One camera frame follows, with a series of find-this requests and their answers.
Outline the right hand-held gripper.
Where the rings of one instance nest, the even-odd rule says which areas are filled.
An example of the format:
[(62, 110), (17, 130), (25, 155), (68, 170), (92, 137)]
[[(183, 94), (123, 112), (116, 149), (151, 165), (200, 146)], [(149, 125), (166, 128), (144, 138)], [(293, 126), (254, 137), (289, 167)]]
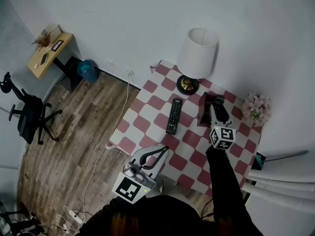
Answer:
[(236, 141), (236, 130), (229, 128), (232, 124), (224, 104), (213, 102), (210, 106), (211, 133), (210, 139), (214, 148), (228, 150)]

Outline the brown wooden organizer box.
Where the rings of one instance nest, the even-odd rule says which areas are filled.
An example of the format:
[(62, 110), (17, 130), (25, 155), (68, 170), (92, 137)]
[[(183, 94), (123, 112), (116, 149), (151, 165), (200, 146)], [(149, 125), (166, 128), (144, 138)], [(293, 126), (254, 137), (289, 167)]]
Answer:
[(214, 95), (213, 93), (205, 92), (199, 99), (197, 126), (203, 126), (207, 128), (211, 127), (210, 106), (213, 102), (216, 101), (216, 96), (217, 94)]

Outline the large black remote control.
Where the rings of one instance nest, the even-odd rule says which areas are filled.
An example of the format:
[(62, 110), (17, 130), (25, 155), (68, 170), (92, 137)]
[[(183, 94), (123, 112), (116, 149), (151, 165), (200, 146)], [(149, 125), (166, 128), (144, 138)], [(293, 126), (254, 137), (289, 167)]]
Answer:
[(166, 133), (175, 135), (180, 119), (181, 108), (182, 108), (182, 100), (178, 98), (174, 98), (168, 118), (168, 123), (166, 127)]

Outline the person's right forearm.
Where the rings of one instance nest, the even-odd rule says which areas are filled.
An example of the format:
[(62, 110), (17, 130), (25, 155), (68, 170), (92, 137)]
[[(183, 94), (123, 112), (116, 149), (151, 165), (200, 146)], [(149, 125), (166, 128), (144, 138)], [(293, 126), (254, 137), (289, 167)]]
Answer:
[(210, 166), (215, 218), (230, 218), (237, 224), (251, 221), (225, 150), (210, 146), (206, 156)]

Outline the pale rectangular box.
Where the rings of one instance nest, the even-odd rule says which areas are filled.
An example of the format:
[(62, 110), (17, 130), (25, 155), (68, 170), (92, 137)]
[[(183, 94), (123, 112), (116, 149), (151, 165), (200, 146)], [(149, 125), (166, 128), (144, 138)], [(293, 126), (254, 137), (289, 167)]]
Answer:
[(51, 38), (58, 37), (62, 33), (58, 24), (49, 24), (45, 29), (47, 32), (49, 32)]

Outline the person's beige trousers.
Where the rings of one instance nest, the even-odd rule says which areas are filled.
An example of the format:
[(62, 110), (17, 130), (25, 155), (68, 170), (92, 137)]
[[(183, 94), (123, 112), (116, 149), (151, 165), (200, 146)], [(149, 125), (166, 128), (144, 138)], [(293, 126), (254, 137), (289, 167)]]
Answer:
[(169, 195), (173, 190), (175, 190), (177, 182), (164, 176), (158, 175), (157, 178), (157, 190), (162, 195)]

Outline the pink flower bouquet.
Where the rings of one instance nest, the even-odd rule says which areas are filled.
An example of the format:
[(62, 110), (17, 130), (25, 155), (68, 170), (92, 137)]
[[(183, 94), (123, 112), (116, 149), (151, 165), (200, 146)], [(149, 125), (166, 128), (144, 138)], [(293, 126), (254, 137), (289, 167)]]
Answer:
[(267, 95), (249, 92), (242, 106), (246, 120), (253, 121), (254, 126), (263, 126), (271, 116), (271, 101)]

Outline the person's black top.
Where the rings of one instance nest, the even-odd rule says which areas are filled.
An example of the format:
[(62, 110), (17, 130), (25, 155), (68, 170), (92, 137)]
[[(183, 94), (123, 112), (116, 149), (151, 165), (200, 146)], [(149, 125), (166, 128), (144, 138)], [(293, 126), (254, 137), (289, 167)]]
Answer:
[(77, 236), (263, 236), (251, 221), (202, 220), (187, 203), (166, 195), (147, 198), (136, 209), (118, 211), (105, 205)]

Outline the white table lamp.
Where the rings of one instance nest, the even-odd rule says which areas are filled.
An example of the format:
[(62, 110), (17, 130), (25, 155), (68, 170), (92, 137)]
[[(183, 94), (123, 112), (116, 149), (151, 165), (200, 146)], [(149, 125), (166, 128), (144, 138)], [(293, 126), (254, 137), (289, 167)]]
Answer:
[(206, 29), (190, 29), (182, 44), (177, 67), (182, 73), (176, 82), (178, 91), (193, 95), (202, 79), (212, 73), (218, 52), (218, 36)]

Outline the teal trash bin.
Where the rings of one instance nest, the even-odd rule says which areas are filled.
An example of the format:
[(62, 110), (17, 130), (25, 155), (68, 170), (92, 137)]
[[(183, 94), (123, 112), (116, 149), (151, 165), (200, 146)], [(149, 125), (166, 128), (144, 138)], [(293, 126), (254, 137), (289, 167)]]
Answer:
[(86, 59), (78, 64), (77, 73), (89, 83), (94, 83), (98, 79), (98, 69), (90, 59)]

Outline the black office chair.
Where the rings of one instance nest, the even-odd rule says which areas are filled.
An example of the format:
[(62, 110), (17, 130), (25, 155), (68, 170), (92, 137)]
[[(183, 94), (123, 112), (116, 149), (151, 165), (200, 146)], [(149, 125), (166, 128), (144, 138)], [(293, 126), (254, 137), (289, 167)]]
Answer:
[(15, 109), (15, 105), (12, 106), (9, 113), (9, 120), (12, 119), (13, 115), (19, 116), (17, 126), (19, 135), (24, 138), (28, 144), (32, 143), (36, 131), (38, 131), (37, 143), (39, 145), (43, 144), (41, 140), (42, 131), (45, 131), (53, 141), (57, 142), (59, 140), (58, 137), (53, 137), (46, 123), (56, 115), (61, 115), (63, 113), (61, 109), (54, 111), (46, 117), (46, 108), (50, 108), (51, 104), (43, 103), (40, 98), (27, 94), (24, 89), (19, 90), (12, 82), (9, 72), (4, 75), (3, 81), (0, 82), (0, 89), (3, 93), (13, 91), (18, 99), (24, 102), (22, 110)]

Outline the black equipment stand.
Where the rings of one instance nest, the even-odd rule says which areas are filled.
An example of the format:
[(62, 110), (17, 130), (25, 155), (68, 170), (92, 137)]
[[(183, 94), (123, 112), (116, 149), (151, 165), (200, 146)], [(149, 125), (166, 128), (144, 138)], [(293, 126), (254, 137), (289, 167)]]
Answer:
[[(20, 209), (17, 211), (6, 211), (5, 207), (0, 200), (0, 236), (39, 236), (43, 234), (48, 236), (40, 220), (34, 213), (30, 213), (24, 203), (20, 202)], [(12, 222), (9, 218), (10, 215), (21, 214), (25, 216), (26, 220)]]

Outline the yellow wooden side desk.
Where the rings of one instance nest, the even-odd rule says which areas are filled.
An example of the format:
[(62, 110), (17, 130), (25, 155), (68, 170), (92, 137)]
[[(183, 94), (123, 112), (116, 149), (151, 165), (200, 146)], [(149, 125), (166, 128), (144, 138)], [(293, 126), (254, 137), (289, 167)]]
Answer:
[[(58, 40), (64, 41), (64, 43), (58, 48), (56, 52), (52, 50), (46, 51), (45, 49), (41, 49), (40, 51), (36, 50), (28, 62), (28, 68), (38, 79), (40, 79), (46, 73), (51, 64), (56, 65), (64, 74), (61, 84), (69, 92), (73, 92), (82, 80), (82, 77), (77, 73), (77, 66), (81, 61), (78, 58), (70, 57), (66, 64), (63, 64), (58, 59), (58, 55), (64, 50), (64, 48), (71, 42), (72, 39), (72, 34), (65, 32), (61, 33), (61, 35), (59, 35), (52, 43), (53, 47)], [(40, 65), (42, 57), (45, 53), (49, 53), (47, 62), (43, 65)], [(34, 65), (36, 63), (38, 63), (38, 67), (37, 69), (34, 69)]]

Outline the black desk sign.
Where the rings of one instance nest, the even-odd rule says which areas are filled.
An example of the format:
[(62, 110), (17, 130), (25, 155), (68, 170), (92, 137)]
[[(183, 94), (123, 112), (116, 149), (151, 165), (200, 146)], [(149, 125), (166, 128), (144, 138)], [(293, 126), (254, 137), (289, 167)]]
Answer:
[(56, 42), (56, 44), (52, 47), (52, 51), (54, 51), (54, 52), (56, 52), (57, 50), (58, 50), (58, 48), (62, 45), (64, 43), (64, 41), (63, 40), (58, 40), (57, 42)]

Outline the dried brown plant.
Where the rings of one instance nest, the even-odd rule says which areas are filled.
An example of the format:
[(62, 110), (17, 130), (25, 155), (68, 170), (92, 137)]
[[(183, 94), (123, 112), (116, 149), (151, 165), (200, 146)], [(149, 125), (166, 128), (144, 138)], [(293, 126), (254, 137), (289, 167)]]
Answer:
[(40, 36), (35, 39), (32, 45), (34, 45), (38, 51), (40, 51), (41, 49), (45, 49), (46, 51), (51, 50), (51, 32), (44, 29), (41, 32)]

